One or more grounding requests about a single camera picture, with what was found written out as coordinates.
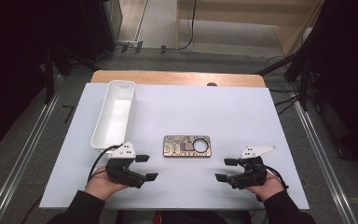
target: white table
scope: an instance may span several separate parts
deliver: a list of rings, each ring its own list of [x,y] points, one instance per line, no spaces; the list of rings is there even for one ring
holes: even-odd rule
[[[103,105],[107,84],[86,86],[48,182],[42,208],[68,207],[84,189],[99,155],[90,140]],[[253,210],[262,203],[247,190],[232,189],[214,174],[234,175],[224,158],[238,158],[245,146],[276,146],[262,156],[278,170],[300,209],[309,209],[282,126],[267,88],[137,85],[132,142],[146,163],[131,165],[140,174],[159,173],[140,189],[124,189],[106,203],[112,209]],[[208,135],[212,157],[174,159],[163,156],[165,135]]]

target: white plastic bin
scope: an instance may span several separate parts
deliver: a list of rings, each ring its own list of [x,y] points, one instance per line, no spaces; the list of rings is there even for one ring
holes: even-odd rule
[[[135,83],[111,81],[91,139],[91,145],[102,152],[107,147],[130,141],[135,106]]]

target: metal rail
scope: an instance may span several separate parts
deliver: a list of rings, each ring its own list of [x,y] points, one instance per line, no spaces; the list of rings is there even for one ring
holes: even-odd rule
[[[57,77],[56,80],[56,89],[57,91],[54,93],[50,103],[45,105],[40,113],[39,118],[36,121],[36,124],[31,131],[20,156],[17,158],[16,163],[14,164],[7,180],[4,185],[0,189],[0,221],[2,219],[3,214],[5,213],[7,206],[20,183],[21,177],[25,171],[25,168],[28,164],[28,161],[31,159],[34,149],[39,141],[42,132],[45,129],[46,124],[48,123],[48,119],[57,104],[57,100],[60,96],[62,89],[63,78],[61,75]]]
[[[324,152],[324,147],[321,143],[321,140],[319,139],[318,134],[316,133],[313,127],[309,113],[302,109],[299,102],[296,102],[296,111],[304,126],[304,130],[307,133],[307,137],[310,140],[310,144],[312,146],[313,152],[315,153],[316,160],[319,162],[319,166],[321,167],[322,173],[324,175],[324,179],[327,183],[328,188],[330,189],[330,192],[333,196],[333,200],[336,203],[337,210],[341,215],[343,223],[345,224],[358,223],[355,214],[351,209],[350,202],[343,188],[339,184],[336,173]]]

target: black sleeve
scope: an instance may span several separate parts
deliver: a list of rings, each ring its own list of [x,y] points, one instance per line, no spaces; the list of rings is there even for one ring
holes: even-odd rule
[[[310,214],[301,212],[284,190],[264,201],[270,224],[314,224]]]
[[[98,224],[105,201],[79,190],[68,209],[48,224]]]

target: human hand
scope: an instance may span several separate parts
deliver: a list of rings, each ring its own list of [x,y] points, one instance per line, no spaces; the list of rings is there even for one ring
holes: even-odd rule
[[[267,173],[266,182],[262,186],[251,186],[247,188],[255,193],[264,202],[272,195],[284,190],[281,181],[276,175]]]
[[[105,166],[98,168],[85,189],[88,194],[104,201],[110,198],[112,194],[128,187],[111,181],[105,169]]]

